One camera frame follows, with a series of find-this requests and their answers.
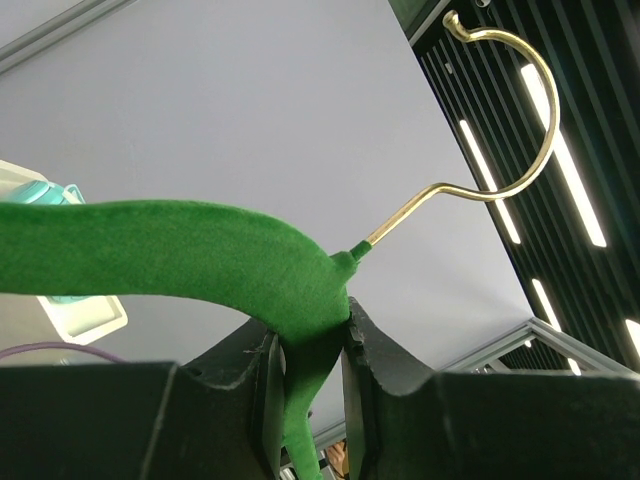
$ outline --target green velvet fabric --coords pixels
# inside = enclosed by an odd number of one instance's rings
[[[0,204],[0,291],[187,297],[260,319],[287,361],[284,444],[315,480],[307,412],[340,354],[346,283],[367,245],[328,256],[280,220],[209,203]]]

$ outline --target ceiling light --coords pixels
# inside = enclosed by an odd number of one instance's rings
[[[540,280],[537,280],[535,278],[532,280],[532,283],[533,283],[533,288],[535,288],[536,293],[538,294],[538,298],[540,299],[542,308],[544,309],[544,312],[547,315],[547,319],[549,320],[549,323],[551,324],[551,326],[555,331],[561,332],[562,328],[560,328],[560,322],[558,322],[558,317],[556,317],[556,314],[553,311],[553,308],[551,307],[551,302],[549,301],[549,297],[547,297],[547,293],[544,291],[544,287],[542,286],[542,283],[540,283]]]
[[[527,86],[531,100],[536,107],[538,117],[544,125],[544,128],[548,129],[551,112],[549,109],[549,100],[544,91],[544,86],[542,85],[540,76],[538,75],[536,68],[531,64],[523,67],[520,72],[524,78],[524,83]],[[569,186],[569,191],[573,196],[573,201],[575,202],[578,212],[580,213],[580,217],[582,218],[582,222],[587,229],[591,243],[598,247],[606,247],[607,242],[604,238],[604,234],[602,233],[596,214],[591,206],[587,192],[584,189],[582,180],[580,180],[580,175],[578,174],[578,170],[576,169],[576,165],[571,157],[569,147],[567,147],[567,142],[565,141],[562,132],[558,132],[553,148],[554,154],[560,164],[562,174]]]
[[[489,170],[489,165],[484,159],[484,155],[482,155],[482,151],[478,146],[478,142],[476,142],[475,137],[473,136],[473,132],[471,128],[469,128],[469,124],[466,120],[460,121],[460,128],[462,129],[462,133],[464,134],[465,139],[467,140],[467,144],[471,149],[471,153],[473,153],[473,158],[475,159],[478,167],[480,168],[480,172],[482,173],[482,177],[484,178],[485,183],[489,187],[489,190],[495,192],[498,190],[498,186],[496,185],[495,180],[493,179],[493,175],[491,175],[491,170]],[[507,210],[507,206],[505,205],[503,200],[498,200],[495,202],[496,207],[498,208],[498,213],[500,217],[502,217],[502,223],[504,223],[505,228],[507,229],[507,233],[511,238],[513,243],[520,244],[520,235],[518,235],[518,230],[516,229],[515,224],[509,215],[509,211]]]
[[[571,368],[571,371],[573,372],[574,375],[582,375],[582,371],[580,370],[580,366],[578,365],[578,362],[576,362],[573,358],[569,359],[569,368]]]
[[[631,335],[631,340],[633,340],[633,344],[638,351],[638,355],[640,355],[640,324],[633,320],[627,320],[626,324],[627,329],[629,330],[629,335]]]

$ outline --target black slatted ceiling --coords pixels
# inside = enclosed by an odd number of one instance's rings
[[[569,370],[567,359],[539,340],[531,347],[522,346],[500,357],[512,370]]]
[[[510,242],[489,206],[536,315],[547,320],[533,278],[563,331],[640,371],[624,323],[640,320],[640,0],[493,0],[488,8],[454,0],[450,7],[466,27],[515,32],[547,60],[560,91],[561,129],[608,243],[591,244],[555,157],[506,202],[521,245]],[[544,133],[520,75],[526,61],[496,42],[458,42],[441,18],[414,50],[478,185],[487,188],[459,128],[463,119],[496,182],[517,180]]]

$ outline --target white wall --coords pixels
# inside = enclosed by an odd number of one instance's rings
[[[428,183],[473,185],[384,0],[139,0],[0,78],[0,158],[89,201],[196,198],[279,216],[348,249]],[[435,198],[351,283],[438,367],[531,316],[484,205]],[[124,297],[100,342],[186,361],[243,315]],[[316,428],[342,416],[339,375]]]
[[[77,5],[81,0],[0,1],[0,48]]]

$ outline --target metal hook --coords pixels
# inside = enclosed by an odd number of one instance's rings
[[[540,175],[553,151],[553,143],[560,128],[560,99],[558,97],[558,89],[556,87],[555,80],[553,79],[553,74],[542,56],[540,56],[540,54],[531,45],[513,33],[493,28],[467,30],[460,24],[458,13],[453,10],[449,11],[444,16],[442,24],[456,39],[461,42],[472,43],[480,40],[495,40],[513,47],[527,60],[529,60],[538,71],[538,75],[540,75],[540,78],[542,79],[542,84],[547,94],[547,98],[551,102],[551,119],[549,122],[549,129],[547,130],[542,146],[540,147],[540,153],[538,153],[538,156],[531,167],[529,167],[529,170],[527,170],[527,172],[517,182],[509,185],[508,187],[501,188],[496,192],[470,190],[468,188],[451,185],[449,183],[435,183],[433,185],[429,185],[409,200],[400,210],[394,213],[389,220],[367,237],[366,241],[371,246],[374,246],[382,240],[385,235],[396,228],[405,218],[411,215],[420,205],[422,205],[423,202],[438,193],[448,193],[449,195],[455,195],[456,197],[480,202],[494,202],[520,193],[531,185],[538,175]]]

